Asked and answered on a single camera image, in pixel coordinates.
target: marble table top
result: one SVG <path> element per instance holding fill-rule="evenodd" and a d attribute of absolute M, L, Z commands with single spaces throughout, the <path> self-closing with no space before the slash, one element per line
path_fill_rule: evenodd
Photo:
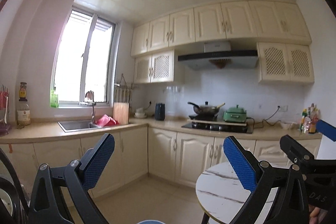
<path fill-rule="evenodd" d="M 230 223 L 250 193 L 242 187 L 229 162 L 212 166 L 196 182 L 196 195 L 204 212 L 210 216 L 209 223 Z M 264 222 L 276 193 L 277 188 L 273 188 L 256 224 Z"/>

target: pan handle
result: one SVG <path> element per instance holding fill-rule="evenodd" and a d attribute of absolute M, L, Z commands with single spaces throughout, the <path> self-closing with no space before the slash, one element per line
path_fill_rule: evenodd
<path fill-rule="evenodd" d="M 222 107 L 223 105 L 225 105 L 225 103 L 222 103 L 221 105 L 216 106 L 216 108 L 220 108 L 220 107 Z"/>
<path fill-rule="evenodd" d="M 201 108 L 199 107 L 199 105 L 196 105 L 196 104 L 194 104 L 194 103 L 192 103 L 192 102 L 188 102 L 188 104 L 189 104 L 189 105 L 193 105 L 194 107 L 197 107 L 198 109 L 201 109 Z"/>

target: beige floor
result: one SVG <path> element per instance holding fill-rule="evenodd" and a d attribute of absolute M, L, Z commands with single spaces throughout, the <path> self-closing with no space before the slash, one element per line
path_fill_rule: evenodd
<path fill-rule="evenodd" d="M 147 219 L 165 224 L 200 224 L 203 217 L 195 189 L 154 178 L 145 178 L 96 205 L 110 224 L 137 224 Z M 82 223 L 77 211 L 73 209 L 71 214 L 76 224 Z"/>

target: window pane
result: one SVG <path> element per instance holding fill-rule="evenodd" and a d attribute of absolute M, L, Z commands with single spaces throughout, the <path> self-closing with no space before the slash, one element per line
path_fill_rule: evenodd
<path fill-rule="evenodd" d="M 85 92 L 92 90 L 96 102 L 106 102 L 106 84 L 113 31 L 114 25 L 112 23 L 100 18 L 97 19 L 90 42 L 85 77 Z"/>
<path fill-rule="evenodd" d="M 55 87 L 60 101 L 79 101 L 85 45 L 92 16 L 72 11 L 64 29 L 55 71 Z"/>

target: metal bolt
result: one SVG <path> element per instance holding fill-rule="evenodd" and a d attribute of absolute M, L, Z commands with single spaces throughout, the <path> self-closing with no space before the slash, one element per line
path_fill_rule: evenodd
<path fill-rule="evenodd" d="M 46 164 L 42 164 L 41 166 L 40 166 L 40 170 L 45 170 L 46 168 L 47 168 L 48 166 L 46 165 Z"/>
<path fill-rule="evenodd" d="M 264 168 L 267 168 L 267 167 L 269 167 L 269 163 L 263 160 L 263 161 L 260 162 L 260 166 L 264 167 Z"/>
<path fill-rule="evenodd" d="M 78 163 L 79 163 L 78 160 L 72 160 L 72 161 L 70 162 L 70 165 L 71 165 L 72 167 L 75 167 L 75 166 L 78 165 Z"/>
<path fill-rule="evenodd" d="M 300 170 L 300 167 L 298 165 L 296 165 L 296 164 L 293 164 L 292 168 L 295 171 L 299 171 Z"/>

